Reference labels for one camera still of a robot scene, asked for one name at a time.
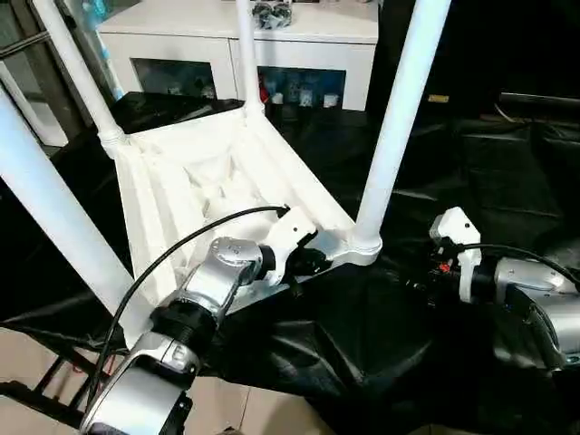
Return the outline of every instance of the black table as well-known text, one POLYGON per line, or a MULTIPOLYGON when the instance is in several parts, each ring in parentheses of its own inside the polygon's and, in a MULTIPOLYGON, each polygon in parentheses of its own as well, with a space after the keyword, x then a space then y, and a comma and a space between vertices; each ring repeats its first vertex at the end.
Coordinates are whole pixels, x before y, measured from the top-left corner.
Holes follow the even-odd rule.
MULTIPOLYGON (((130 93, 113 114, 134 132, 207 104, 130 93)), ((214 101, 210 112, 238 105, 214 101)), ((266 107, 266 115, 355 217, 381 120, 286 106, 266 107)), ((114 165, 95 132, 73 140, 53 162, 129 267, 114 165)), ((337 433, 407 433, 427 422, 490 433, 566 433, 579 408, 568 397, 579 385, 576 372, 549 376, 526 329, 501 308, 435 309, 404 283, 425 272, 430 223, 454 206, 464 208, 486 242, 537 251, 569 245, 580 221, 578 186, 576 129, 419 119, 378 261, 342 266, 228 317, 205 373, 304 395, 337 433), (525 368, 521 354, 530 361, 525 368)), ((108 313, 5 188, 1 207, 8 217, 5 252, 12 253, 5 260, 11 290, 3 325, 99 349, 108 313)), ((122 348, 120 336, 116 347, 122 348)))

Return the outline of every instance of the black cable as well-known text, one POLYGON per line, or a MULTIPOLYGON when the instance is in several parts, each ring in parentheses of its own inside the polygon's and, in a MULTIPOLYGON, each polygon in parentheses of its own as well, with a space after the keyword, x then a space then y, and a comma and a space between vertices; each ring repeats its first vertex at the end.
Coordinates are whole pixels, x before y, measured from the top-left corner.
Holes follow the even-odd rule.
POLYGON ((233 220, 235 218, 240 218, 244 215, 249 215, 252 213, 259 213, 262 211, 276 211, 279 213, 285 213, 286 211, 288 211, 288 208, 276 207, 276 206, 255 207, 255 208, 249 208, 248 210, 238 211, 237 213, 233 213, 229 216, 218 219, 215 222, 212 222, 211 224, 208 224, 205 227, 199 229, 198 231, 191 233, 189 236, 182 238, 179 242, 177 242, 175 245, 173 245, 167 251, 165 251, 163 254, 161 254, 153 263, 151 263, 149 265, 149 267, 147 267, 147 269, 145 269, 145 271, 139 276, 139 278, 137 278, 135 280, 135 282, 132 284, 132 286, 129 287, 129 290, 127 290, 127 293, 121 299, 121 302, 119 303, 119 307, 117 308, 115 315, 112 317, 111 326, 109 327, 109 331, 107 332, 107 335, 105 336, 105 341, 104 341, 104 344, 102 345, 101 353, 99 354, 99 359, 97 360, 97 363, 95 366, 94 375, 92 376, 92 379, 91 379, 91 387, 89 388, 89 394, 87 396, 87 403, 88 403, 87 410, 90 409, 92 399, 94 398, 94 396, 97 392, 97 388, 99 386, 99 373, 102 372, 102 368, 104 367, 104 364, 107 361, 107 356, 108 356, 107 354, 109 352, 109 345, 111 343, 111 338, 115 332, 115 327, 117 326, 117 323, 119 322, 119 319, 121 318, 121 315, 122 315, 125 307, 129 303, 131 297, 135 294, 135 292, 137 291, 139 286, 143 283, 143 281, 145 281, 145 278, 147 278, 149 275, 151 275, 151 273, 161 264, 161 262, 163 262, 163 260, 165 260, 171 254, 173 254, 175 251, 177 251, 180 247, 182 247, 183 245, 185 245, 189 241, 193 240, 194 238, 199 237, 202 234, 207 233, 211 229, 213 229, 215 227, 219 227, 220 225, 223 225, 226 222, 229 222, 230 220, 233 220))
POLYGON ((507 245, 496 245, 493 243, 470 243, 467 245, 456 245, 455 248, 457 249, 458 253, 470 249, 489 249, 493 251, 506 252, 508 254, 516 255, 519 257, 532 258, 537 262, 542 263, 543 265, 546 265, 556 270, 558 274, 574 283, 576 290, 580 292, 580 279, 575 277, 574 274, 572 274, 572 272, 570 272, 565 267, 559 265, 555 261, 552 261, 549 258, 536 254, 535 252, 528 251, 527 249, 507 245))

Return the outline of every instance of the white pole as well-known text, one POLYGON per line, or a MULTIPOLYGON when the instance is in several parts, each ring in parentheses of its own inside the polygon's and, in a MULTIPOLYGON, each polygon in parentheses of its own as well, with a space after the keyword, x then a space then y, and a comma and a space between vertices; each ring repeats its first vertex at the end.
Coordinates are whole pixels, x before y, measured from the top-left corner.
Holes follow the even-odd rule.
MULTIPOLYGON (((2 88, 0 176, 82 280, 114 313, 132 278, 44 155, 2 88)), ((121 317, 129 346, 143 332, 150 311, 144 296, 133 296, 121 317)))
POLYGON ((56 51, 61 56, 64 66, 71 75, 72 81, 82 97, 92 120, 99 131, 102 146, 109 150, 117 144, 125 143, 125 133, 113 119, 107 103, 84 63, 84 60, 66 28, 54 0, 33 0, 34 7, 40 15, 44 27, 51 36, 56 51))
POLYGON ((264 104, 260 100, 257 80, 256 48, 254 46, 254 23, 251 19, 249 0, 236 0, 239 51, 244 74, 244 91, 246 93, 246 112, 263 112, 264 104))
POLYGON ((417 0, 364 187, 351 245, 381 248, 380 230, 451 0, 417 0))

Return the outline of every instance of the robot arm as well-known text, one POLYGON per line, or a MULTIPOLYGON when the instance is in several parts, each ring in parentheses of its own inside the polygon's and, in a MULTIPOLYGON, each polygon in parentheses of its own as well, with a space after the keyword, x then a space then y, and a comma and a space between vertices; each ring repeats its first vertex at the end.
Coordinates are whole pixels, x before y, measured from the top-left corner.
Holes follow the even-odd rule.
POLYGON ((293 208, 273 225, 263 245, 230 237, 214 240, 206 259, 151 315, 151 331, 93 401, 81 433, 182 433, 192 405, 186 391, 238 288, 256 280, 280 284, 286 260, 315 231, 306 215, 293 208))
POLYGON ((483 258, 480 249, 461 250, 460 245, 479 242, 461 208, 437 217, 430 237, 438 247, 428 286, 457 289, 462 302, 500 304, 519 315, 531 327, 547 367, 580 362, 580 294, 574 282, 528 258, 483 258))

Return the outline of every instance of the white cabinet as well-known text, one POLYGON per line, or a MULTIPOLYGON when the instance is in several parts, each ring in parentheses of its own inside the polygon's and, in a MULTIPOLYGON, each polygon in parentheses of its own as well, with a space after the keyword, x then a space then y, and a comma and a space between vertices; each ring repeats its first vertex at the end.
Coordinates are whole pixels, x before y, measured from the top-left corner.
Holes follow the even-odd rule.
MULTIPOLYGON (((290 103, 309 94, 313 105, 330 95, 344 109, 364 110, 377 4, 292 7, 290 26, 255 32, 263 92, 290 103)), ((233 2, 145 0, 101 24, 99 34, 123 92, 244 99, 233 2)))

